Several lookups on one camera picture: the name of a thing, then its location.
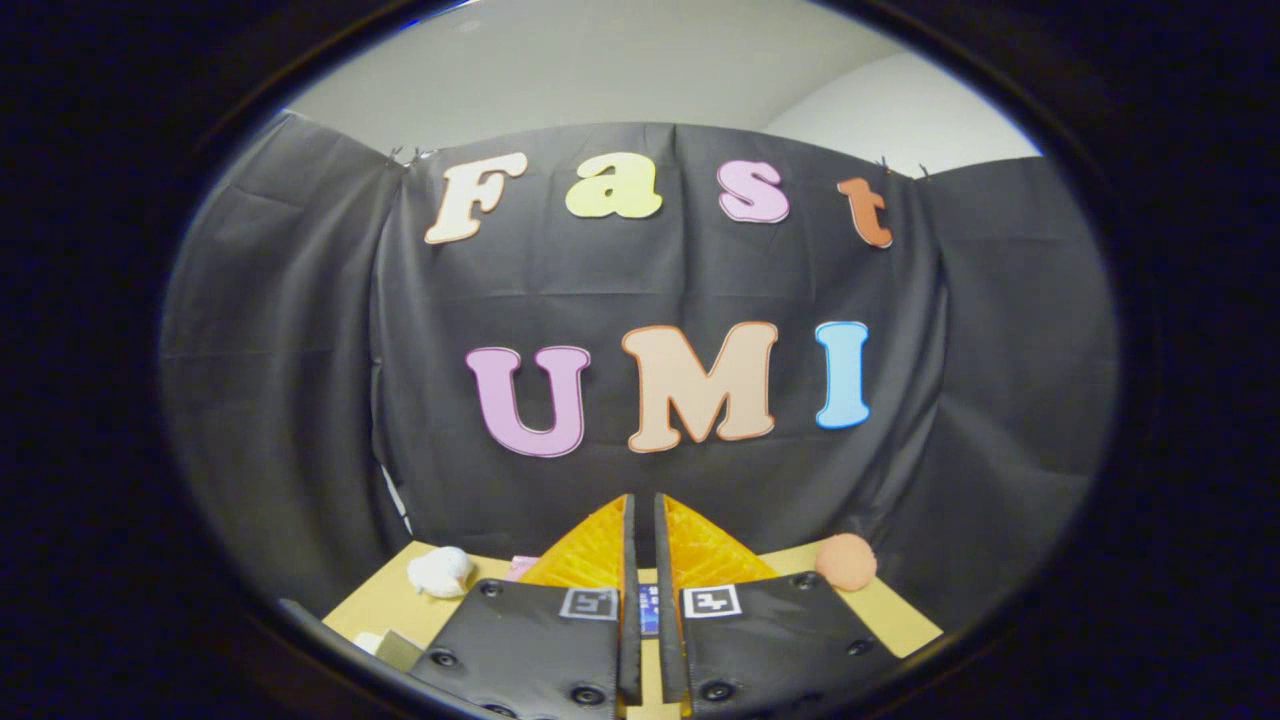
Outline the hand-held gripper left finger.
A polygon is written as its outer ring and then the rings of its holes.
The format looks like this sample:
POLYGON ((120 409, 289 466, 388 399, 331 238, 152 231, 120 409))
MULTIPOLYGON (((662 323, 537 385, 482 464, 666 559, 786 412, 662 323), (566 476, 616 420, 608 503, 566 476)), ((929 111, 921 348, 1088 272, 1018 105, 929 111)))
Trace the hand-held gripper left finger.
POLYGON ((634 525, 622 495, 520 578, 477 582, 411 676, 504 717, 622 717, 643 697, 634 525))

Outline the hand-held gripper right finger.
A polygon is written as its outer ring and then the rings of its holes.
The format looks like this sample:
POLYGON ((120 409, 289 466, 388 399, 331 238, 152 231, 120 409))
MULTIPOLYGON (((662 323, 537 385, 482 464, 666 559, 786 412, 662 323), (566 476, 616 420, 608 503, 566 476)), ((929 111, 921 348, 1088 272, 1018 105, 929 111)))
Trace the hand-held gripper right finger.
POLYGON ((817 571, 781 574, 655 497, 664 698, 686 719, 829 719, 899 659, 817 571))

